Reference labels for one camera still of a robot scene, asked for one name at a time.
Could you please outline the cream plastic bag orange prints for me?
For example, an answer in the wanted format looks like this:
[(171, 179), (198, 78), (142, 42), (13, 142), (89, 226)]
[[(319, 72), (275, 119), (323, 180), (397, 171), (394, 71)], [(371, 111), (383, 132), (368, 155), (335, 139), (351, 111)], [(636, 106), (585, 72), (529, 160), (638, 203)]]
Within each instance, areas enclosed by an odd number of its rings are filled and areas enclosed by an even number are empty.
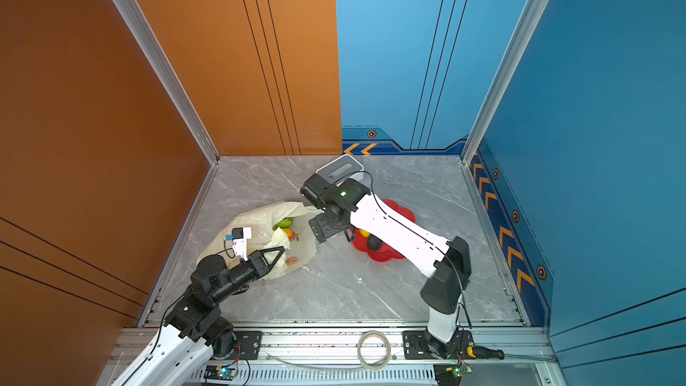
[[(307, 207), (301, 202), (280, 202), (239, 214), (215, 236), (198, 259), (218, 254), (225, 259), (228, 267), (236, 266), (241, 258), (229, 258), (223, 249), (224, 238), (233, 228), (250, 227), (252, 238), (248, 241), (248, 255), (259, 249), (284, 246), (285, 253), (265, 277), (267, 280), (278, 279), (306, 266), (315, 257), (317, 240), (308, 221), (320, 213), (319, 209)], [(273, 226), (285, 217), (294, 218), (290, 227), (297, 235), (294, 241), (289, 240), (283, 229), (273, 230)]]

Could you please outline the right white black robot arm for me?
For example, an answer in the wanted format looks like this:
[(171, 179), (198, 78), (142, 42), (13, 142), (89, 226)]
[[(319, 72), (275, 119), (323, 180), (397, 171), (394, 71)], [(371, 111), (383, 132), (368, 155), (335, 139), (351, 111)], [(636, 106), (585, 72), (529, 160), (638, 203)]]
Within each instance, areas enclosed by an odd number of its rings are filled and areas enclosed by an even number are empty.
[(300, 194), (322, 212), (309, 221), (317, 241), (355, 228), (389, 245), (409, 260), (425, 277), (420, 291), (430, 309), (425, 329), (428, 350), (434, 357), (458, 357), (460, 346), (459, 311), (472, 273), (470, 248), (455, 237), (451, 241), (429, 232), (388, 207), (370, 185), (348, 175), (327, 182), (314, 174)]

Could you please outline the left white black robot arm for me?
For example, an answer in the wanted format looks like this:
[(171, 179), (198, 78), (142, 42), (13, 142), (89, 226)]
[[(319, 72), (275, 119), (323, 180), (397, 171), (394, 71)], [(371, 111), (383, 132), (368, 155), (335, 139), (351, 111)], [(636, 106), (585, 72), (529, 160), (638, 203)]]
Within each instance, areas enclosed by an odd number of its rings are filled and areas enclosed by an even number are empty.
[(182, 385), (212, 357), (229, 355), (237, 339), (221, 303), (271, 273), (284, 253), (283, 246), (256, 250), (232, 268), (218, 254), (202, 258), (155, 338), (114, 384)]

